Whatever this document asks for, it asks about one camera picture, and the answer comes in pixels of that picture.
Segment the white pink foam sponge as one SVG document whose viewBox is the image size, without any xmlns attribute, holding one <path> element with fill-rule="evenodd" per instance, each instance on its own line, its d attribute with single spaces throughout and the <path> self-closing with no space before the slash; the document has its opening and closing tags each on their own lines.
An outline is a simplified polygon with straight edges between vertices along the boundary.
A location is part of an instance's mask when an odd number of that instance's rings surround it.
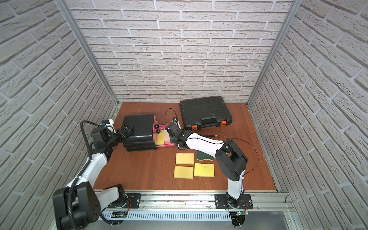
<svg viewBox="0 0 368 230">
<path fill-rule="evenodd" d="M 165 144 L 171 143 L 169 134 L 166 134 L 166 133 L 164 134 L 164 143 Z"/>
</svg>

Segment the black drawer cabinet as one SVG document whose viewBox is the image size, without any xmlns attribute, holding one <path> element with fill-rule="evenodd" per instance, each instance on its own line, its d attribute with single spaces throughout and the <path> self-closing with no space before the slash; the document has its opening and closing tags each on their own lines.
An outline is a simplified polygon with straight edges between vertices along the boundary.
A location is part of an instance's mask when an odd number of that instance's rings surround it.
<svg viewBox="0 0 368 230">
<path fill-rule="evenodd" d="M 128 152 L 157 149 L 155 143 L 156 116 L 154 114 L 127 115 L 123 125 L 130 126 L 131 135 L 123 140 Z"/>
</svg>

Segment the pale yellow foam sponge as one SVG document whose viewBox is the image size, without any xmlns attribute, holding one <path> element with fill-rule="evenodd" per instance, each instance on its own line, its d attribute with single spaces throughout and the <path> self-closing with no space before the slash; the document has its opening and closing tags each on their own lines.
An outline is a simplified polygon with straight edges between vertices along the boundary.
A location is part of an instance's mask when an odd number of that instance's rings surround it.
<svg viewBox="0 0 368 230">
<path fill-rule="evenodd" d="M 193 165 L 194 154 L 193 153 L 177 153 L 175 159 L 176 165 Z"/>
<path fill-rule="evenodd" d="M 194 177 L 194 168 L 189 166 L 178 166 L 176 165 L 174 168 L 174 179 L 189 179 L 193 180 Z"/>
</svg>

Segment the green yellow scouring sponge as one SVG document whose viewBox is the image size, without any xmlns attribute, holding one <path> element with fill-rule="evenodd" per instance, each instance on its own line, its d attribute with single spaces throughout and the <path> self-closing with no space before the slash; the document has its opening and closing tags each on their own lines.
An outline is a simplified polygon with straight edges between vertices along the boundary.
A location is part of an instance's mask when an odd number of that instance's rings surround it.
<svg viewBox="0 0 368 230">
<path fill-rule="evenodd" d="M 197 151 L 196 153 L 196 159 L 198 161 L 213 161 L 214 157 L 212 157 L 211 155 L 208 155 L 204 152 L 201 151 Z"/>
</svg>

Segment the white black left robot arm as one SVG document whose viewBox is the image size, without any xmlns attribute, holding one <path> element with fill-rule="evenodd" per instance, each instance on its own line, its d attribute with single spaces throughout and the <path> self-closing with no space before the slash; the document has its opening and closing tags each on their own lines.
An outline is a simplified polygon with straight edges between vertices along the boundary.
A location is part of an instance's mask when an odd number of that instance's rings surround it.
<svg viewBox="0 0 368 230">
<path fill-rule="evenodd" d="M 64 188 L 56 190 L 52 197 L 59 230 L 84 230 L 99 218 L 106 221 L 102 212 L 112 203 L 127 205 L 128 209 L 132 207 L 121 184 L 108 187 L 99 194 L 95 193 L 93 186 L 114 148 L 132 134 L 133 127 L 123 125 L 115 129 L 111 119 L 100 124 L 92 123 L 95 126 L 91 133 L 93 141 L 89 142 L 84 131 L 85 123 L 85 120 L 80 122 L 80 129 L 87 147 L 87 161 L 74 179 Z"/>
</svg>

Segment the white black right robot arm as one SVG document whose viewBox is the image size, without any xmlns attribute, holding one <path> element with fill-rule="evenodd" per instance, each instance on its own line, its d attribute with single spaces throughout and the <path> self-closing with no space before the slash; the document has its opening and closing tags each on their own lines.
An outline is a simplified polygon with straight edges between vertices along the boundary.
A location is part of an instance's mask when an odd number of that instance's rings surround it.
<svg viewBox="0 0 368 230">
<path fill-rule="evenodd" d="M 243 178 L 252 170 L 246 172 L 248 158 L 236 144 L 235 138 L 225 141 L 212 140 L 193 131 L 181 129 L 177 122 L 165 127 L 171 140 L 178 148 L 201 151 L 216 159 L 222 173 L 228 179 L 228 189 L 225 195 L 226 208 L 237 209 L 245 200 Z"/>
</svg>

